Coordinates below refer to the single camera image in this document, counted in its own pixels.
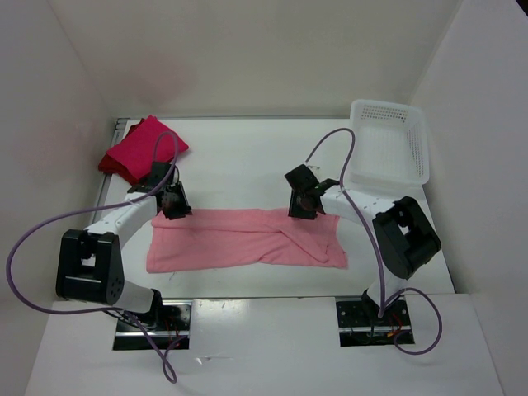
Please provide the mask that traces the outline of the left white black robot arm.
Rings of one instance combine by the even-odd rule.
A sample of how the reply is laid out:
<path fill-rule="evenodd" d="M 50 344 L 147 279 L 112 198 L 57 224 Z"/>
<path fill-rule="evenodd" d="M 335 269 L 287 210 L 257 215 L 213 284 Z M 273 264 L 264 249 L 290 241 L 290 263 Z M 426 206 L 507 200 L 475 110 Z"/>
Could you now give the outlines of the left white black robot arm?
<path fill-rule="evenodd" d="M 57 296 L 131 312 L 148 330 L 163 324 L 161 293 L 125 279 L 122 248 L 157 215 L 174 220 L 191 214 L 175 171 L 170 163 L 152 163 L 149 175 L 127 191 L 121 205 L 85 229 L 63 235 Z"/>

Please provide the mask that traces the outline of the dark red t shirt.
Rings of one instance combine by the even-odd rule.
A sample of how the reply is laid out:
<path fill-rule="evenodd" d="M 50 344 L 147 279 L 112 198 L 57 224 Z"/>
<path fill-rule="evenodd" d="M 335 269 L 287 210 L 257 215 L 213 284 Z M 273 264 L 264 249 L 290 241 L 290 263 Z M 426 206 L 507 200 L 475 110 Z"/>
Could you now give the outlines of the dark red t shirt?
<path fill-rule="evenodd" d="M 149 154 L 144 146 L 141 127 L 145 122 L 132 125 L 128 134 L 115 146 L 108 149 L 98 164 L 98 170 L 105 174 L 116 174 L 130 185 L 139 183 L 149 172 Z"/>

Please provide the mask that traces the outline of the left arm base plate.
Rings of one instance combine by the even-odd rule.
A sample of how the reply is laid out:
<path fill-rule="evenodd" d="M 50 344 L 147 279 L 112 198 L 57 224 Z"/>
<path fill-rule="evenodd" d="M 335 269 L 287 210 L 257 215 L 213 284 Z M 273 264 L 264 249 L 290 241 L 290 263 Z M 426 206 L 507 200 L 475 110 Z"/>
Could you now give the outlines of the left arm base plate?
<path fill-rule="evenodd" d="M 176 350 L 188 350 L 192 314 L 191 300 L 165 299 L 164 317 L 156 324 L 143 323 L 148 335 L 155 345 L 164 351 L 171 343 L 176 342 Z M 116 316 L 116 328 L 113 351 L 147 351 L 152 346 L 137 325 L 128 318 Z"/>

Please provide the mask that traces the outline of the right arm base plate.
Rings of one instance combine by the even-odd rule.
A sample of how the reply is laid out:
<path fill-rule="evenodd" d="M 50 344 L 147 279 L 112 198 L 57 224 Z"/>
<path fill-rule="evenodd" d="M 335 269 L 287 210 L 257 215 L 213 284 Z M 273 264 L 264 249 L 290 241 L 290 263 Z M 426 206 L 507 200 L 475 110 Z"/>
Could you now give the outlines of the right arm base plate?
<path fill-rule="evenodd" d="M 371 318 L 360 297 L 335 300 L 340 347 L 393 345 L 394 338 L 403 345 L 415 343 L 408 306 L 400 298 L 384 313 L 382 319 Z"/>

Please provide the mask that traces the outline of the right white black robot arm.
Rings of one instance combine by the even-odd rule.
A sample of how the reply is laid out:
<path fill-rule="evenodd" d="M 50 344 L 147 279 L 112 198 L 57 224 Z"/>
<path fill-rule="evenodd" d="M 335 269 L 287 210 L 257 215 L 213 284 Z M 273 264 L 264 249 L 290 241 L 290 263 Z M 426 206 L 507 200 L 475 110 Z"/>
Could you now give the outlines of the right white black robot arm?
<path fill-rule="evenodd" d="M 289 216 L 313 220 L 333 215 L 362 225 L 375 250 L 378 278 L 363 293 L 362 315 L 382 323 L 407 281 L 440 250 L 441 240 L 422 207 L 411 196 L 379 199 L 345 188 L 339 181 L 319 181 L 301 164 L 285 174 L 291 188 Z"/>

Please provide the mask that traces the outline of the light pink t shirt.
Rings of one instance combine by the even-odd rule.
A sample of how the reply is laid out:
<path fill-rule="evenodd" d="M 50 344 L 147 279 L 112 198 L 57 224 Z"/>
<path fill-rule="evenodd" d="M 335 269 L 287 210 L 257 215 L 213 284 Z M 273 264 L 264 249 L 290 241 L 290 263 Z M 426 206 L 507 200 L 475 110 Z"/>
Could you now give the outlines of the light pink t shirt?
<path fill-rule="evenodd" d="M 198 271 L 255 263 L 346 269 L 338 217 L 295 219 L 288 210 L 194 210 L 181 219 L 152 220 L 149 273 Z"/>

